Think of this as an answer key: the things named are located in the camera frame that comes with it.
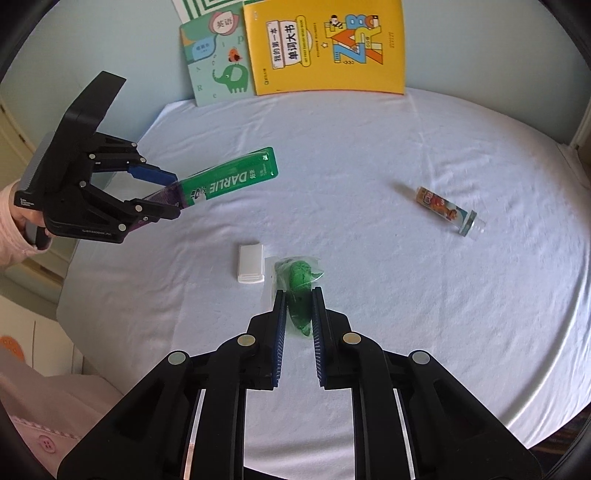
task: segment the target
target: white tablecloth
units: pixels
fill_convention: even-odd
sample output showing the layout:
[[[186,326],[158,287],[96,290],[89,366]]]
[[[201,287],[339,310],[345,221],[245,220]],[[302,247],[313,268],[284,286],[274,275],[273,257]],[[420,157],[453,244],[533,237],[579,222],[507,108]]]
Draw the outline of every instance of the white tablecloth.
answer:
[[[139,151],[179,178],[261,147],[278,178],[132,232],[80,243],[61,325],[118,388],[174,349],[215,350],[268,304],[238,246],[312,255],[327,307],[386,350],[431,352],[526,446],[591,400],[591,198],[545,135],[455,98],[311,92],[169,105]],[[426,186],[486,222],[476,242],[414,203]],[[108,192],[155,187],[120,173]],[[350,393],[318,386],[289,326],[280,386],[247,399],[245,463],[353,478]]]

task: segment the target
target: metal bolt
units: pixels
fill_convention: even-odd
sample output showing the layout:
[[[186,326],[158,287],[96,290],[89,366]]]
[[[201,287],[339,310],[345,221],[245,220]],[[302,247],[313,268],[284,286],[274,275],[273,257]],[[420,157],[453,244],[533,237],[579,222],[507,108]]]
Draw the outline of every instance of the metal bolt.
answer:
[[[256,338],[252,335],[240,335],[240,337],[238,337],[238,345],[240,346],[251,346],[254,345],[255,342]]]
[[[419,365],[427,365],[431,361],[431,357],[427,352],[414,352],[413,362]]]
[[[173,352],[168,356],[168,363],[171,365],[180,365],[187,359],[187,355],[182,352]]]
[[[358,333],[349,332],[343,335],[343,341],[349,345],[357,345],[361,342],[361,336]]]

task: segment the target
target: bird illustration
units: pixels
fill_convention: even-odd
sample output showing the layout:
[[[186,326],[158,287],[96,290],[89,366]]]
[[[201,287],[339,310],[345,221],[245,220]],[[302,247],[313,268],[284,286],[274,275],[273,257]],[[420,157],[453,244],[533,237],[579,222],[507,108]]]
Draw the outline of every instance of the bird illustration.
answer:
[[[234,63],[234,62],[239,62],[241,60],[242,60],[242,57],[238,53],[238,49],[236,47],[230,49],[230,52],[228,52],[228,61],[230,63]]]

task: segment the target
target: person's hand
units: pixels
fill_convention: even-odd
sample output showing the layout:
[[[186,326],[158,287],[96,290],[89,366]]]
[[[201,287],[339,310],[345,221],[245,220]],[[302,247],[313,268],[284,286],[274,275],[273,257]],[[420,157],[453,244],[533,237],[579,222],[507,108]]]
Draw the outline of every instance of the person's hand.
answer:
[[[17,226],[18,230],[21,233],[25,231],[25,225],[27,220],[34,225],[40,226],[45,228],[45,221],[43,220],[43,214],[36,210],[29,210],[27,208],[20,208],[14,205],[14,193],[17,191],[18,183],[15,183],[10,190],[10,197],[8,201],[8,209],[10,210],[10,215],[12,216],[12,220],[14,220],[15,225]],[[49,230],[45,228],[45,234],[47,236],[53,237]]]

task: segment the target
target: candy tube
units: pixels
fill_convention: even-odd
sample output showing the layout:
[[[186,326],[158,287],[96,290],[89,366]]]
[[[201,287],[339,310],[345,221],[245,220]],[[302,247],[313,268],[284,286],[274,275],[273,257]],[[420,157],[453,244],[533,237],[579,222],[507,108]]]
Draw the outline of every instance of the candy tube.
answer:
[[[469,236],[476,239],[484,231],[486,224],[479,218],[476,218],[476,212],[474,210],[467,212],[449,200],[436,195],[431,190],[427,190],[425,187],[417,189],[416,200],[424,207],[457,226],[461,236]]]

